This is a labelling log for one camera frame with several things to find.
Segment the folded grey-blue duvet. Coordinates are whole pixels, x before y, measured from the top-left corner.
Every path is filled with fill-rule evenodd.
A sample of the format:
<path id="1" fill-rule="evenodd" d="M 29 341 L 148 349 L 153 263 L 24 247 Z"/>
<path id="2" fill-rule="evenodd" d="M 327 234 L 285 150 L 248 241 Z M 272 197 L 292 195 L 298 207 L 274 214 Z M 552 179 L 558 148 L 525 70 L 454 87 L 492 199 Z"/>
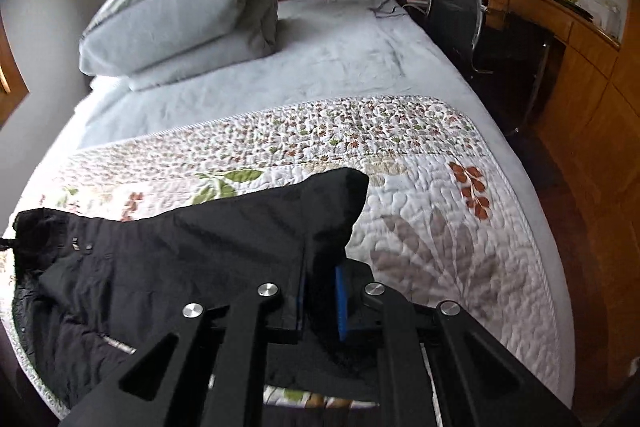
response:
<path id="1" fill-rule="evenodd" d="M 79 69 L 132 91 L 273 54 L 278 0 L 106 0 L 79 39 Z"/>

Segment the wooden desk cabinet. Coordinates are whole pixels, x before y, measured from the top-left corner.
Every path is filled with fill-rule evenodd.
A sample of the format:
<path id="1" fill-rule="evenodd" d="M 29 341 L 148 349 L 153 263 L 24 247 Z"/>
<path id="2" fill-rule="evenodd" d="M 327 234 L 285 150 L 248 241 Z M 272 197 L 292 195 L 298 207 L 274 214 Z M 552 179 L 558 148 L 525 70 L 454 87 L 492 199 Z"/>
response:
<path id="1" fill-rule="evenodd" d="M 566 49 L 535 129 L 586 221 L 606 318 L 608 383 L 639 354 L 639 0 L 622 40 L 553 0 L 489 0 L 551 30 Z"/>

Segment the light blue bed sheet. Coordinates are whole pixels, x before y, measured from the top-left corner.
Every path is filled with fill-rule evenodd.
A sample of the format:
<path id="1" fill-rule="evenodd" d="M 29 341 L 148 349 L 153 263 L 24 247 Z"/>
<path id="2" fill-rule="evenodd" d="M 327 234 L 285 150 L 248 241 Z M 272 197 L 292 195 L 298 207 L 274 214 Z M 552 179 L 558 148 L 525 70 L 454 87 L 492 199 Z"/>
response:
<path id="1" fill-rule="evenodd" d="M 268 57 L 142 91 L 110 77 L 96 78 L 91 88 L 46 156 L 63 136 L 84 148 L 306 102 L 437 98 L 474 122 L 521 205 L 539 208 L 547 220 L 532 181 L 483 103 L 393 0 L 285 1 L 277 49 Z"/>

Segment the black pants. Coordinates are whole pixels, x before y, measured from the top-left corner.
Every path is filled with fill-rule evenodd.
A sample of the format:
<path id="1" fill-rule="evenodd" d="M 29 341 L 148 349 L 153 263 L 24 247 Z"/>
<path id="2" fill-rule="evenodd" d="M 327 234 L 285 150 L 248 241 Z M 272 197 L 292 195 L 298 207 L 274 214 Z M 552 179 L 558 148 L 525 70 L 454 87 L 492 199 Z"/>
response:
<path id="1" fill-rule="evenodd" d="M 38 208 L 14 222 L 17 338 L 68 407 L 184 306 L 217 308 L 277 284 L 270 325 L 290 338 L 268 355 L 268 384 L 358 401 L 378 392 L 368 348 L 341 340 L 347 284 L 336 276 L 369 179 L 355 169 L 131 222 Z"/>

